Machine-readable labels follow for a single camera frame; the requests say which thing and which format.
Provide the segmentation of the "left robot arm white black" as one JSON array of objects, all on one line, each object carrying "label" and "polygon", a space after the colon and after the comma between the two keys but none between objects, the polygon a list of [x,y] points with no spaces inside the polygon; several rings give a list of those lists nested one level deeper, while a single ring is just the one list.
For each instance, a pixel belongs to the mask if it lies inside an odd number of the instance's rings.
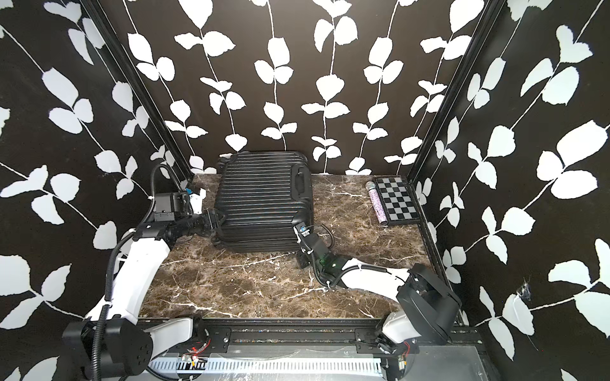
[{"label": "left robot arm white black", "polygon": [[82,322],[68,325],[62,340],[85,379],[137,376],[154,358],[195,336],[191,317],[139,325],[144,298],[177,239],[207,236],[225,220],[216,209],[202,214],[150,215],[117,244],[106,270],[103,298]]}]

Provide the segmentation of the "purple glitter tube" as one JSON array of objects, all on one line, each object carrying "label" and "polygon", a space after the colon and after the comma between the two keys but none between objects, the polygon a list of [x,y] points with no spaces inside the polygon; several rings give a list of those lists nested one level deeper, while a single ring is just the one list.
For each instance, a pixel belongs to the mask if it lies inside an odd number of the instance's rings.
[{"label": "purple glitter tube", "polygon": [[373,205],[373,209],[375,211],[376,214],[376,218],[378,220],[378,222],[381,225],[387,225],[388,224],[388,218],[384,212],[384,208],[382,205],[382,201],[381,198],[377,192],[377,188],[376,188],[376,184],[373,181],[368,181],[365,184],[365,188],[369,194],[371,203]]}]

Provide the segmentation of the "black white checkered board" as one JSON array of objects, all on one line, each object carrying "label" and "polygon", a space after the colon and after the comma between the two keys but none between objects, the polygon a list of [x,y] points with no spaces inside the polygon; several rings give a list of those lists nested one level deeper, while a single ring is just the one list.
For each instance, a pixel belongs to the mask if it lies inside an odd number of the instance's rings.
[{"label": "black white checkered board", "polygon": [[411,197],[408,182],[402,176],[376,177],[373,179],[381,200],[386,225],[412,225],[420,221],[416,205]]}]

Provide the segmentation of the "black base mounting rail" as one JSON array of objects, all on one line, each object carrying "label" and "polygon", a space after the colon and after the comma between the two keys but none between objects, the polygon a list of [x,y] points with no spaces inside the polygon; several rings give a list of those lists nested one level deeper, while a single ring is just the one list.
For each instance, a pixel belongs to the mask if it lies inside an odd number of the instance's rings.
[{"label": "black base mounting rail", "polygon": [[431,349],[430,339],[417,338],[408,344],[384,344],[379,338],[381,320],[374,318],[199,318],[195,319],[194,334],[202,334],[161,353],[183,355],[189,349],[200,349],[203,355],[227,353],[239,346],[288,345],[348,346],[358,354],[374,357],[398,357],[404,353],[419,354]]}]

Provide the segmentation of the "black ribbed hard-shell suitcase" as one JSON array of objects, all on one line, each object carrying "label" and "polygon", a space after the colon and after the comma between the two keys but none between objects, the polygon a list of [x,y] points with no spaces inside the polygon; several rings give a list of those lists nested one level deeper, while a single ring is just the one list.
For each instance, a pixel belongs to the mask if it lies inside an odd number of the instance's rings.
[{"label": "black ribbed hard-shell suitcase", "polygon": [[238,253],[295,252],[293,228],[312,225],[314,198],[301,152],[241,152],[220,162],[214,209],[224,215],[214,246]]}]

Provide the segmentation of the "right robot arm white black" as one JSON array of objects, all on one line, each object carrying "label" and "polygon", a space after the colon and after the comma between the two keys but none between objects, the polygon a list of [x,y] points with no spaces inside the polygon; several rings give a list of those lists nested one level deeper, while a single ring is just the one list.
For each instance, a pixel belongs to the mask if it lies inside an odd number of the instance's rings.
[{"label": "right robot arm white black", "polygon": [[399,304],[376,329],[376,343],[387,353],[423,339],[444,345],[462,307],[457,295],[429,268],[385,268],[334,254],[316,235],[297,238],[302,254],[324,287],[367,291]]}]

